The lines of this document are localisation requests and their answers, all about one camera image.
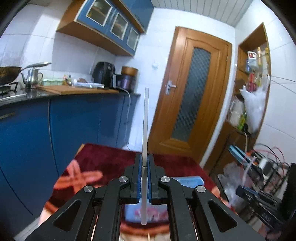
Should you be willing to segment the white plastic chopstick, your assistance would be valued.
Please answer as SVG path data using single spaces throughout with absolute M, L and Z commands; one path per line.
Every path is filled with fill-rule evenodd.
M 144 95 L 144 122 L 142 135 L 142 204 L 141 204 L 141 224 L 147 224 L 147 142 L 148 142 L 148 111 L 149 111 L 149 88 L 145 88 Z

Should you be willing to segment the blue base kitchen cabinets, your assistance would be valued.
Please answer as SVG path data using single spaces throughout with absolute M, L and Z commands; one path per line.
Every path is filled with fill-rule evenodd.
M 138 94 L 1 99 L 1 232 L 15 236 L 39 217 L 53 185 L 82 144 L 122 148 Z

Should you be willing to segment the blue utensil organizer box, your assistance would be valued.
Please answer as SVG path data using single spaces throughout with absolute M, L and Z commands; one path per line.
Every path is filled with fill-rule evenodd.
M 180 182 L 183 186 L 194 188 L 196 186 L 203 185 L 204 180 L 200 176 L 191 177 L 173 177 L 173 179 Z M 140 199 L 138 204 L 126 204 L 125 205 L 125 221 L 132 223 L 141 223 L 142 219 L 142 200 Z M 168 210 L 166 204 L 152 205 L 147 200 L 147 223 L 159 223 L 168 221 Z

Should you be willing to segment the red floral plush blanket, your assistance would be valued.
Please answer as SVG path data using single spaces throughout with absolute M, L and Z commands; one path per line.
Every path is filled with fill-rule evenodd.
M 53 186 L 53 193 L 45 203 L 39 224 L 46 221 L 81 188 L 86 185 L 101 187 L 120 177 L 126 167 L 134 164 L 136 153 L 122 149 L 83 144 Z M 190 157 L 154 154 L 154 162 L 163 167 L 170 177 L 200 176 L 205 187 L 225 205 L 220 190 L 207 173 Z M 146 226 L 121 221 L 120 240 L 170 240 L 167 222 Z

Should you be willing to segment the white plastic bag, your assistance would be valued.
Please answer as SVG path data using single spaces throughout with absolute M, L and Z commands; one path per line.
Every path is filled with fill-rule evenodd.
M 249 92 L 246 86 L 240 89 L 240 93 L 244 98 L 244 105 L 247 114 L 248 132 L 251 134 L 257 132 L 260 127 L 263 113 L 265 110 L 266 90 L 259 87 L 254 92 Z

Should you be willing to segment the wooden door with glass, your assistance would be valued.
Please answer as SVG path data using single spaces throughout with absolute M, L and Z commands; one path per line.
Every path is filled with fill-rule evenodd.
M 148 151 L 200 162 L 219 120 L 229 80 L 231 43 L 176 27 L 149 134 Z

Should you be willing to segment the wooden cutting board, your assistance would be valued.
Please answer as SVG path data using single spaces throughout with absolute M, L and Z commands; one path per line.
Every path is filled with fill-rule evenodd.
M 51 92 L 57 95 L 74 95 L 74 94 L 118 94 L 119 91 L 113 89 L 94 89 L 94 88 L 81 88 L 66 85 L 54 86 L 38 86 L 38 89 Z

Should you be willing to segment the dark rice cooker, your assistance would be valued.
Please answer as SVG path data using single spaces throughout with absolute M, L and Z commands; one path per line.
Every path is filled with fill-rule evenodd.
M 117 74 L 116 75 L 116 86 L 127 90 L 128 92 L 134 92 L 137 79 L 135 76 L 126 75 L 126 74 Z

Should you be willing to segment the black air fryer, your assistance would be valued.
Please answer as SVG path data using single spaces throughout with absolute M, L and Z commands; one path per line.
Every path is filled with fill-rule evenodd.
M 105 88 L 116 89 L 115 66 L 108 62 L 98 62 L 93 70 L 95 83 L 103 84 Z

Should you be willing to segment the brown pot on cooker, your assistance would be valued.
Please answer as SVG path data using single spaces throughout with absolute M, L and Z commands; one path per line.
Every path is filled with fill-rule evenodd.
M 122 68 L 121 68 L 122 75 L 137 76 L 137 73 L 138 73 L 137 68 L 133 68 L 130 66 L 122 66 Z

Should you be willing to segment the steel teapot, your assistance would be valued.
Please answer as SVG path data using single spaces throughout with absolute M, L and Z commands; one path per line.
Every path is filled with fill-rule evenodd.
M 25 75 L 21 72 L 22 81 L 25 85 L 26 89 L 34 89 L 37 88 L 38 84 L 42 81 L 44 75 L 43 73 L 39 72 L 39 69 L 32 68 L 28 70 L 28 75 Z

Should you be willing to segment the wooden wall shelf niche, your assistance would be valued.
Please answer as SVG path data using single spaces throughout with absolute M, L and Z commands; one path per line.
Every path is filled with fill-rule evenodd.
M 237 47 L 237 68 L 234 80 L 234 92 L 228 112 L 228 122 L 235 129 L 247 134 L 254 142 L 261 129 L 266 112 L 269 84 L 270 84 L 270 54 L 267 32 L 264 23 L 261 23 Z M 240 89 L 246 86 L 247 91 L 254 92 L 259 87 L 266 90 L 266 101 L 263 118 L 259 130 L 253 134 L 248 132 L 247 114 L 244 98 Z

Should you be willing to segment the blue wall cabinet glass doors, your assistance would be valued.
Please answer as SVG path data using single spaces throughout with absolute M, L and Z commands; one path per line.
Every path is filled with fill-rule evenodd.
M 57 32 L 76 37 L 118 56 L 134 56 L 147 31 L 152 1 L 72 1 Z

